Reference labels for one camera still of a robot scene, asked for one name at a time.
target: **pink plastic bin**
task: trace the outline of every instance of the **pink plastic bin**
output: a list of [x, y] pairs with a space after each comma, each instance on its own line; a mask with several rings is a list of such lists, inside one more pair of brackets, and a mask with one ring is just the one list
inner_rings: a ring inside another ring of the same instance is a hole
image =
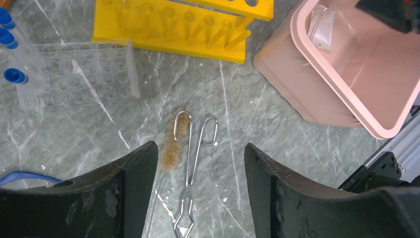
[[420, 35], [403, 34], [358, 10], [358, 0], [322, 0], [335, 11], [332, 51], [313, 45], [303, 0], [254, 58], [255, 68], [304, 120], [361, 126], [395, 136], [420, 91]]

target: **marble countertop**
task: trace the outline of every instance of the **marble countertop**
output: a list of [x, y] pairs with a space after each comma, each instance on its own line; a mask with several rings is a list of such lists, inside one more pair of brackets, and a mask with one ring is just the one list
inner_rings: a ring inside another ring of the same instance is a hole
[[[28, 113], [16, 89], [0, 82], [0, 172], [23, 169], [69, 179], [107, 164], [149, 140], [163, 148], [170, 119], [187, 109], [194, 140], [206, 114], [219, 119], [218, 145], [200, 154], [191, 236], [255, 237], [247, 194], [244, 148], [252, 142], [272, 158], [322, 184], [337, 187], [382, 141], [363, 128], [308, 123], [252, 65], [296, 0], [275, 0], [275, 18], [255, 21], [244, 65], [134, 50], [142, 98], [91, 103]], [[89, 42], [94, 1], [16, 0], [16, 22], [37, 44]], [[0, 50], [1, 71], [7, 54]], [[184, 184], [185, 161], [169, 174], [157, 172], [143, 237], [172, 237]], [[15, 182], [8, 188], [45, 185]]]

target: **brush bristle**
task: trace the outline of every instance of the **brush bristle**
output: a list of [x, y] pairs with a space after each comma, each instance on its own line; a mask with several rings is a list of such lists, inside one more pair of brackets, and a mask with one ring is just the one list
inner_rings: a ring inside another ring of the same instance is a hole
[[[187, 127], [190, 123], [186, 114], [181, 114], [178, 118], [177, 136], [184, 140], [187, 133]], [[181, 152], [182, 143], [176, 142], [173, 139], [173, 129], [175, 125], [175, 118], [171, 120], [169, 130], [166, 134], [166, 143], [163, 148], [163, 154], [160, 160], [160, 167], [168, 172], [175, 170], [179, 161], [179, 153]]]

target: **test tube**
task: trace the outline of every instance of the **test tube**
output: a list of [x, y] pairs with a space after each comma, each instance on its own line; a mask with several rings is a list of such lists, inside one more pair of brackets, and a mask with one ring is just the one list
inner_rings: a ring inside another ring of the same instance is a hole
[[28, 75], [24, 74], [22, 71], [16, 68], [6, 69], [3, 73], [3, 77], [6, 81], [10, 83], [25, 85], [25, 87], [27, 86], [38, 91], [48, 91], [48, 87], [41, 80], [37, 79], [36, 77], [33, 77], [33, 75], [29, 77]]
[[0, 24], [3, 25], [3, 27], [15, 37], [19, 44], [24, 47], [27, 54], [36, 56], [37, 60], [40, 60], [41, 63], [45, 62], [44, 57], [42, 57], [39, 51], [34, 47], [25, 31], [23, 31], [19, 25], [16, 25], [12, 16], [3, 7], [0, 7]]
[[20, 46], [15, 37], [5, 28], [0, 28], [0, 43], [10, 49], [10, 53], [29, 73], [39, 73], [43, 64], [39, 61], [37, 55], [30, 55], [25, 52], [23, 46]]

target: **metal tongs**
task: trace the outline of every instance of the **metal tongs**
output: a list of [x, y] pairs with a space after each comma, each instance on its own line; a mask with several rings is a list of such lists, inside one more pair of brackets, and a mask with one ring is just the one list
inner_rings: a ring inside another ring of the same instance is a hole
[[[190, 120], [190, 131], [188, 134], [188, 140], [181, 140], [177, 137], [177, 127], [178, 127], [178, 118], [181, 114], [186, 114]], [[203, 134], [206, 130], [206, 125], [210, 120], [214, 120], [214, 134], [213, 134], [213, 139], [210, 143], [204, 143], [203, 142]], [[193, 195], [192, 195], [192, 187], [194, 184], [194, 177], [196, 174], [196, 168], [197, 168], [197, 161], [198, 161], [198, 155], [200, 152], [200, 148], [206, 147], [206, 146], [213, 146], [216, 143], [216, 137], [217, 137], [217, 128], [218, 128], [218, 119], [214, 116], [211, 117], [207, 117], [206, 119], [204, 119], [203, 121], [203, 125], [201, 126], [201, 132], [200, 132], [200, 138], [198, 141], [198, 145], [197, 145], [197, 152], [196, 152], [196, 157], [193, 161], [193, 164], [191, 164], [191, 160], [190, 160], [190, 153], [191, 153], [191, 137], [192, 137], [192, 131], [193, 131], [193, 120], [191, 115], [186, 112], [186, 111], [180, 111], [176, 114], [176, 118], [175, 118], [175, 126], [174, 126], [174, 130], [173, 130], [173, 138], [175, 141], [177, 142], [181, 142], [183, 144], [187, 144], [188, 145], [188, 150], [187, 150], [187, 170], [185, 172], [185, 187], [183, 188], [182, 192], [181, 192], [181, 202], [180, 202], [180, 210], [179, 210], [179, 214], [175, 220], [175, 223], [173, 224], [173, 231], [175, 232], [175, 237], [177, 238], [188, 238], [191, 230], [193, 229], [194, 226], [194, 216], [193, 216]], [[179, 230], [179, 226], [178, 223], [182, 218], [182, 215], [184, 214], [184, 206], [186, 206], [188, 208], [188, 218], [190, 219], [190, 225], [187, 229], [187, 232], [182, 235], [181, 231]]]

